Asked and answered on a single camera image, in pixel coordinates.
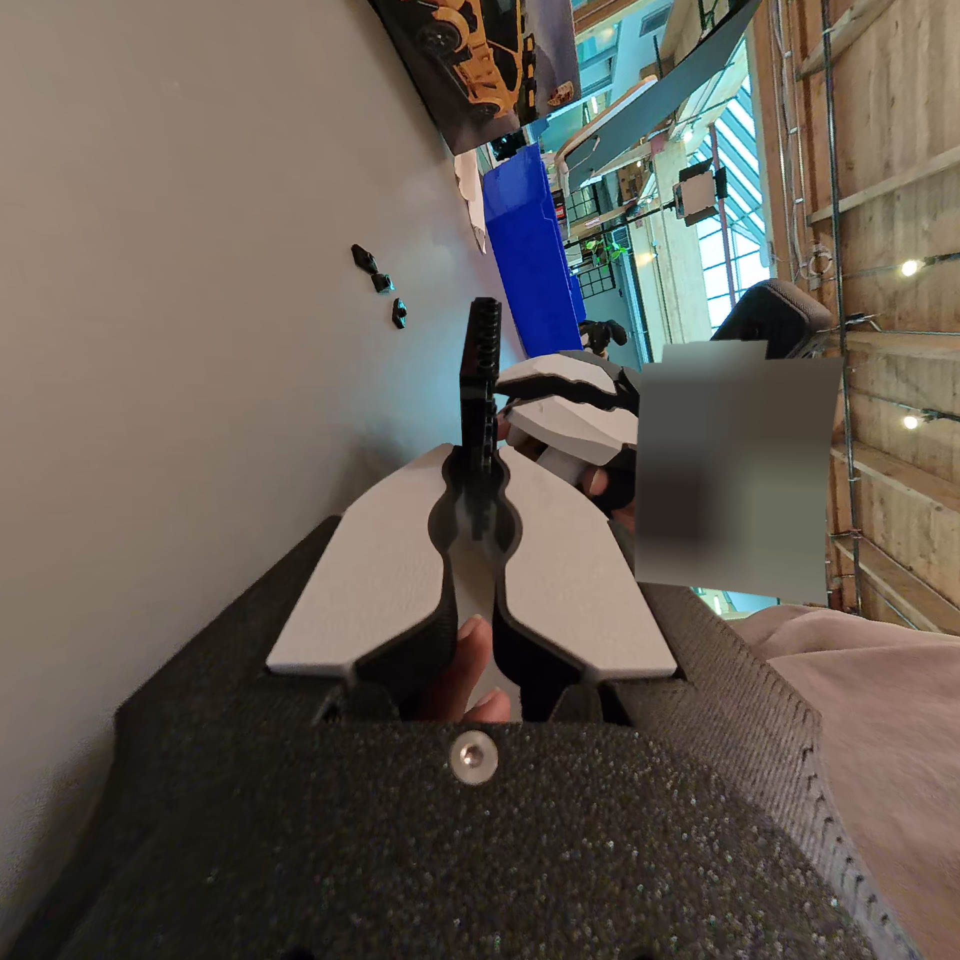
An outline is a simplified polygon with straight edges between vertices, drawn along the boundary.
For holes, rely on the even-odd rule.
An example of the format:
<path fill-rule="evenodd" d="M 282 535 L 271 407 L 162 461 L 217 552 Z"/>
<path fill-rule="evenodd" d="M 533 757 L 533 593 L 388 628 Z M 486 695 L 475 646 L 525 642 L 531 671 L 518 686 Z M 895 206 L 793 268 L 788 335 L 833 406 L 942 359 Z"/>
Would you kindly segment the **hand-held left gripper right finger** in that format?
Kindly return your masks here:
<path fill-rule="evenodd" d="M 606 516 L 516 449 L 501 483 L 494 657 L 514 683 L 667 678 L 678 663 Z"/>

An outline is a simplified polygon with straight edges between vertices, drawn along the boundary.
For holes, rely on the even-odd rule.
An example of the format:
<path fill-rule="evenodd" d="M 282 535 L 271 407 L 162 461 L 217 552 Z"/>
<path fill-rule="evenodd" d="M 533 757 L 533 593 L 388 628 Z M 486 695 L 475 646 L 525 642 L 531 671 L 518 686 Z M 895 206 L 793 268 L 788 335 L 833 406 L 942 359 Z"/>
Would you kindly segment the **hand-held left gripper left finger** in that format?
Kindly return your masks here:
<path fill-rule="evenodd" d="M 453 453 L 434 447 L 346 509 L 267 655 L 270 673 L 407 681 L 391 654 L 442 609 L 446 563 L 429 520 L 449 491 Z"/>

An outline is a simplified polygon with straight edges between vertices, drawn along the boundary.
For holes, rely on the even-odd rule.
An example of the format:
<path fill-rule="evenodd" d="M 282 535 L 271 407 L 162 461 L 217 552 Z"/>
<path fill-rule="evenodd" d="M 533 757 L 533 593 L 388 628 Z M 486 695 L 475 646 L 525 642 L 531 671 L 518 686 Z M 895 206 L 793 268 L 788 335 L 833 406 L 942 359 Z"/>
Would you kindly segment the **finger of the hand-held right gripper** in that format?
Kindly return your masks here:
<path fill-rule="evenodd" d="M 603 411 L 640 408 L 640 373 L 589 351 L 535 356 L 499 373 L 495 394 L 509 402 L 561 398 Z"/>
<path fill-rule="evenodd" d="M 547 447 L 593 466 L 605 466 L 637 448 L 639 420 L 625 409 L 600 409 L 558 395 L 522 400 L 503 413 L 515 427 Z"/>

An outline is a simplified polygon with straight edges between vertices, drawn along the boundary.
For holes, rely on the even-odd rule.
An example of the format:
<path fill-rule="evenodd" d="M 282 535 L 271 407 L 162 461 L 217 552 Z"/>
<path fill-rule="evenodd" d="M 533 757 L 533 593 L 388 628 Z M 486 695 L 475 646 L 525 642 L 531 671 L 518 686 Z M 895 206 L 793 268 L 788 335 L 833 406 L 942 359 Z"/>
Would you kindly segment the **black brick plate assembly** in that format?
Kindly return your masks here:
<path fill-rule="evenodd" d="M 498 408 L 502 304 L 476 297 L 469 309 L 459 375 L 461 443 L 458 472 L 475 542 L 484 539 L 497 512 L 502 481 L 498 462 Z"/>

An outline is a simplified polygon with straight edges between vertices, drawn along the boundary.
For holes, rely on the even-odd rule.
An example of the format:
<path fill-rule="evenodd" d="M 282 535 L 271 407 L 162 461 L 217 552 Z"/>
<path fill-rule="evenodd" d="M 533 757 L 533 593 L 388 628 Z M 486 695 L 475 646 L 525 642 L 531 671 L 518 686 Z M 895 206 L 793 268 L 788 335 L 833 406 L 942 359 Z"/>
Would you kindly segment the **grey desk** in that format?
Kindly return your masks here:
<path fill-rule="evenodd" d="M 470 302 L 503 290 L 367 2 L 2 2 L 1 30 L 5 957 L 114 712 L 456 439 Z"/>

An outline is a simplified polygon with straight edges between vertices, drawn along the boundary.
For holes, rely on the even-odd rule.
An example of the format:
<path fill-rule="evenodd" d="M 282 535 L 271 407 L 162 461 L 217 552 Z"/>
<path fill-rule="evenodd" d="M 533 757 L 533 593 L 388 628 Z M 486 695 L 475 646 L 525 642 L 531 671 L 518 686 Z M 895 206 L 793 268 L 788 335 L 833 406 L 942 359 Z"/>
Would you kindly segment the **person's right hand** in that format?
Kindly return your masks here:
<path fill-rule="evenodd" d="M 587 498 L 604 516 L 634 532 L 637 482 L 631 470 L 597 466 L 587 472 L 582 486 Z"/>

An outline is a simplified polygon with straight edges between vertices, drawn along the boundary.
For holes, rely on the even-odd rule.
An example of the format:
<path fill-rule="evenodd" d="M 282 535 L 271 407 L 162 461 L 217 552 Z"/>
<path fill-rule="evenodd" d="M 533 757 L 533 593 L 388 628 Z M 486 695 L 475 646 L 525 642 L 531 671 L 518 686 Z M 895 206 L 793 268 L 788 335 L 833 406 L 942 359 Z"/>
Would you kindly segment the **person's left hand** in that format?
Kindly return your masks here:
<path fill-rule="evenodd" d="M 511 719 L 511 702 L 508 694 L 499 688 L 492 688 L 469 707 L 493 653 L 491 624 L 480 615 L 466 619 L 458 630 L 450 665 L 424 691 L 414 719 L 443 724 L 507 723 Z"/>

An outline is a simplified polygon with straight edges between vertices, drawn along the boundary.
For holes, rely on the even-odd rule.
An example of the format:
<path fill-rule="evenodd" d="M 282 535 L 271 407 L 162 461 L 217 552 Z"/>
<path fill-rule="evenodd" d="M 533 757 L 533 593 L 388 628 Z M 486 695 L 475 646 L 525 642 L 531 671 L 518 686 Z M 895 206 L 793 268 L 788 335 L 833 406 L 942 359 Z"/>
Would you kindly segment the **blue plastic bin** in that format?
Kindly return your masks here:
<path fill-rule="evenodd" d="M 526 146 L 484 174 L 482 192 L 486 234 L 525 354 L 582 351 L 586 308 L 539 147 Z"/>

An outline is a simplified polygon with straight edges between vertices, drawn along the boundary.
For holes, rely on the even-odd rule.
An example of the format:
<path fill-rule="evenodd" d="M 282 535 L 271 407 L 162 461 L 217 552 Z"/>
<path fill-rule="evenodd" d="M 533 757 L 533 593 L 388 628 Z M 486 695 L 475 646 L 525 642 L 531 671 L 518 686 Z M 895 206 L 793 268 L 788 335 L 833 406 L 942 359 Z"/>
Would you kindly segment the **studio light panel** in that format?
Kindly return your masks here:
<path fill-rule="evenodd" d="M 715 168 L 708 159 L 681 170 L 674 185 L 674 210 L 687 227 L 719 216 L 719 208 L 728 196 L 727 169 Z"/>

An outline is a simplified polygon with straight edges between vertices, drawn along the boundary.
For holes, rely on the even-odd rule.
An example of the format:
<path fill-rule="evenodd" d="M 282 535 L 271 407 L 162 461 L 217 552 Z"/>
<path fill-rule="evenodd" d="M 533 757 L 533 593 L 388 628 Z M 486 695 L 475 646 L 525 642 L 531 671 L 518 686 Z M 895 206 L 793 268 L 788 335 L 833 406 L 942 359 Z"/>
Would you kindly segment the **torn white paper bag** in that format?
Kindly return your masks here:
<path fill-rule="evenodd" d="M 477 153 L 469 150 L 453 158 L 454 174 L 460 195 L 465 202 L 471 229 L 481 254 L 487 252 L 488 234 L 482 180 L 479 173 Z"/>

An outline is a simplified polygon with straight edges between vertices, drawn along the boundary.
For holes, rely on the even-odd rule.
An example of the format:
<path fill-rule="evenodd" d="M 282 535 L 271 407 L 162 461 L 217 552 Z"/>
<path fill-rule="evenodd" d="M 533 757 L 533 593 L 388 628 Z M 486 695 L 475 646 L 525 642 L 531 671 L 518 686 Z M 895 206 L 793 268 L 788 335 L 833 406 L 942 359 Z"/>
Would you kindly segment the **grey slanted board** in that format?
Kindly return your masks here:
<path fill-rule="evenodd" d="M 727 65 L 760 2 L 732 4 L 729 12 L 664 78 L 635 85 L 557 151 L 561 188 L 579 189 L 646 138 Z"/>

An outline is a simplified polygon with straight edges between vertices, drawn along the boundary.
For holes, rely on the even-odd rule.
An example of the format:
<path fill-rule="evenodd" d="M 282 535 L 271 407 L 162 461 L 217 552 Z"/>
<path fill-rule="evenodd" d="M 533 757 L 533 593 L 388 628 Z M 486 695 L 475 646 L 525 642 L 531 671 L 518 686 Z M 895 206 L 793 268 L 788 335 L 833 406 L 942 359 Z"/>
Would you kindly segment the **toy car box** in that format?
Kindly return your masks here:
<path fill-rule="evenodd" d="M 570 1 L 370 1 L 450 153 L 581 98 Z"/>

